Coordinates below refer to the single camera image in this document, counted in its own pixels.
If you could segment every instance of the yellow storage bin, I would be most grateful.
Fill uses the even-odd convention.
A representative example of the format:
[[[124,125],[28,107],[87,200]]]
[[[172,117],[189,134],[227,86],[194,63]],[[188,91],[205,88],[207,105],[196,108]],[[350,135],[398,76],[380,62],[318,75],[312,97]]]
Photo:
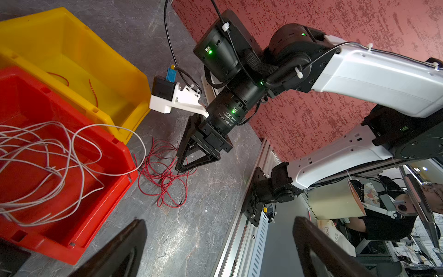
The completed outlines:
[[[0,22],[0,69],[8,66],[21,67],[95,123],[135,130],[149,112],[146,75],[65,8]],[[132,135],[107,130],[125,144]]]

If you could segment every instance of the person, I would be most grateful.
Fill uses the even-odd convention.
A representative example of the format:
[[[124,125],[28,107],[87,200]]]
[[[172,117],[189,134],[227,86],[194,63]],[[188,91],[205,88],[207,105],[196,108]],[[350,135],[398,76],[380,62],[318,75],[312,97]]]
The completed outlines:
[[[385,186],[386,192],[396,201],[405,201],[408,211],[414,212],[415,209],[409,196],[389,177],[379,175],[380,181]],[[357,180],[351,181],[359,195],[363,193],[363,186]],[[430,208],[433,212],[443,214],[443,185],[432,183],[430,185],[422,185],[421,189]],[[382,201],[380,207],[385,209]],[[350,218],[350,223],[346,224],[347,228],[359,231],[368,240],[400,240],[409,236],[414,227],[416,216],[405,216],[403,219],[393,219],[390,216],[377,213],[372,210],[365,209],[366,216],[359,218]]]

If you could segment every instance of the cable tie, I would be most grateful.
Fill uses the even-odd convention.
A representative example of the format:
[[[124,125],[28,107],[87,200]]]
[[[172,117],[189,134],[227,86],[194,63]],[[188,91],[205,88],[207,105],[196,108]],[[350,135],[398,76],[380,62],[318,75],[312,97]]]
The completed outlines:
[[[229,22],[226,22],[225,24],[223,24],[223,26],[221,27],[223,29],[223,31],[227,31],[229,29]]]
[[[439,71],[439,63],[438,62],[433,62],[432,63],[433,66],[435,66],[435,70]]]
[[[297,77],[300,78],[300,79],[303,79],[303,73],[300,72],[298,67],[295,68],[295,71],[297,72]]]
[[[349,172],[347,169],[346,169],[346,173],[348,173],[349,180],[352,180],[352,177],[351,177],[351,175],[349,175]]]

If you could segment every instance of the black cable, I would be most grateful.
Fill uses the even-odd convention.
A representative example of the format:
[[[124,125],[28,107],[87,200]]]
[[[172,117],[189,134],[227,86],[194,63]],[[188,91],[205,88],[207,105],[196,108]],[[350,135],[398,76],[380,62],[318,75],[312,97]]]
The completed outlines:
[[[186,76],[189,77],[189,79],[191,79],[191,81],[197,86],[197,88],[200,90],[200,93],[202,93],[202,88],[197,84],[197,82],[186,72],[184,71],[182,68],[175,66],[175,70],[177,70],[180,74],[183,73]]]
[[[222,24],[225,24],[225,21],[224,21],[223,17],[221,16],[222,14],[221,14],[220,11],[218,10],[218,7],[217,7],[215,1],[214,1],[214,0],[211,0],[211,2],[212,2],[212,5],[213,5],[214,8],[215,8],[215,11],[216,11],[217,14],[218,14],[218,17],[220,18],[221,23],[222,23]],[[226,33],[228,34],[229,42],[231,43],[232,49],[234,50],[235,57],[237,58],[238,63],[240,64],[241,69],[245,72],[246,76],[247,76],[247,77],[253,82],[254,85],[256,85],[256,86],[258,86],[258,87],[263,86],[262,84],[256,83],[255,80],[252,78],[252,76],[249,74],[249,72],[246,71],[245,67],[243,66],[243,63],[242,63],[241,60],[240,60],[240,57],[239,57],[238,54],[237,54],[237,51],[235,50],[235,46],[234,46],[234,43],[232,42],[231,34],[230,34],[229,32],[230,32],[230,31],[229,31],[229,29],[228,29],[228,30],[226,31]]]
[[[305,65],[305,66],[302,68],[302,71],[305,70],[305,69],[307,69],[308,67],[312,66],[313,63],[315,63],[316,61],[318,61],[319,59],[321,59],[322,57],[324,57],[324,56],[327,55],[328,53],[337,50],[337,48],[339,48],[339,47],[341,47],[341,46],[343,46],[343,45],[349,45],[349,44],[357,45],[357,46],[359,46],[359,47],[361,47],[361,48],[363,48],[363,49],[369,50],[368,47],[363,46],[362,44],[357,43],[357,42],[353,42],[353,41],[343,42],[343,43],[337,44],[336,46],[332,47],[331,49],[329,49],[328,51],[326,51],[325,53],[323,53],[321,56],[319,56],[318,58],[316,58],[315,60],[313,60],[313,61],[310,62],[309,64]],[[413,59],[413,58],[410,58],[410,57],[406,57],[406,56],[403,56],[403,55],[400,55],[400,54],[397,54],[397,53],[393,53],[393,52],[389,52],[389,51],[384,51],[384,50],[379,50],[379,49],[373,49],[373,48],[371,48],[371,51],[378,52],[378,53],[384,53],[384,54],[388,54],[388,55],[392,55],[392,56],[396,56],[396,57],[399,57],[399,58],[406,59],[406,60],[408,60],[408,61],[410,61],[410,62],[415,62],[415,63],[419,63],[419,64],[424,65],[424,66],[427,66],[427,67],[435,68],[435,66],[432,65],[432,64],[430,64],[430,63],[422,62],[422,61],[418,61],[418,60],[416,60],[416,59]]]
[[[174,59],[175,65],[178,65],[177,59],[175,58],[175,55],[174,55],[174,50],[172,49],[171,39],[169,38],[169,32],[167,30],[166,11],[167,11],[168,2],[169,2],[169,0],[165,1],[165,8],[163,9],[163,20],[164,20],[164,24],[165,24],[166,38],[167,38],[167,43],[169,44],[169,49],[171,50],[172,58]],[[187,86],[189,86],[189,83],[185,80],[185,78],[183,77],[183,74],[181,72],[179,72],[179,74],[180,74],[180,77],[182,77],[185,84]]]
[[[226,86],[233,79],[233,78],[230,78],[229,80],[226,80],[223,83],[214,84],[214,83],[212,83],[212,79],[211,79],[211,71],[206,66],[203,66],[203,67],[205,69],[206,82],[208,82],[208,84],[215,89],[221,89],[222,87]]]
[[[249,121],[249,120],[250,120],[250,119],[251,119],[251,118],[257,113],[258,108],[260,108],[260,103],[261,103],[261,100],[257,102],[257,106],[255,106],[255,112],[254,112],[254,114],[251,115],[250,118],[248,118],[248,119],[246,119],[246,120],[243,120],[241,123],[237,123],[237,126],[242,126],[242,125],[245,125],[246,123],[248,123],[248,121]]]

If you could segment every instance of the plastic bin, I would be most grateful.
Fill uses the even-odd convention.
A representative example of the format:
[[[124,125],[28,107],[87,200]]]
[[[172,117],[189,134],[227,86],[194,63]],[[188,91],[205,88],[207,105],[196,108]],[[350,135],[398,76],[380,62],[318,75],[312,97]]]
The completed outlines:
[[[135,130],[149,112],[146,76],[65,8],[0,22],[0,69],[11,65],[48,85],[94,123]],[[66,78],[69,87],[47,72]],[[122,129],[108,131],[125,144],[132,136]]]
[[[47,86],[18,67],[0,70],[0,95],[2,98],[0,124],[25,127],[54,120],[63,123],[74,132],[82,126],[92,124],[91,120],[80,114]],[[43,139],[58,138],[66,143],[66,137],[61,136],[61,128],[44,128],[37,133]],[[103,151],[103,158],[97,164],[92,164],[90,166],[92,169],[118,174],[135,168],[128,147],[104,129],[92,127],[82,131],[80,135],[99,145]],[[90,144],[82,140],[76,140],[75,143],[81,161],[97,158],[98,152]],[[38,163],[44,160],[41,153],[30,151],[23,152],[19,158]],[[51,163],[62,168],[66,164],[66,159],[51,158]],[[27,164],[8,165],[0,174],[0,202],[11,201],[29,193],[46,174],[45,171]],[[40,226],[20,227],[0,215],[0,238],[54,259],[76,264],[109,214],[137,179],[138,173],[135,171],[118,177],[99,174],[96,176],[105,184],[105,188],[84,198],[79,209],[70,217]],[[62,211],[68,203],[74,203],[80,193],[80,170],[78,168],[69,170],[67,177],[63,190],[56,197],[34,209],[16,211],[12,215],[28,223],[42,218],[48,212],[55,214]],[[56,178],[53,179],[51,182],[58,182]],[[97,187],[101,185],[86,173],[84,192],[87,193]],[[46,193],[39,190],[33,197],[41,197]]]

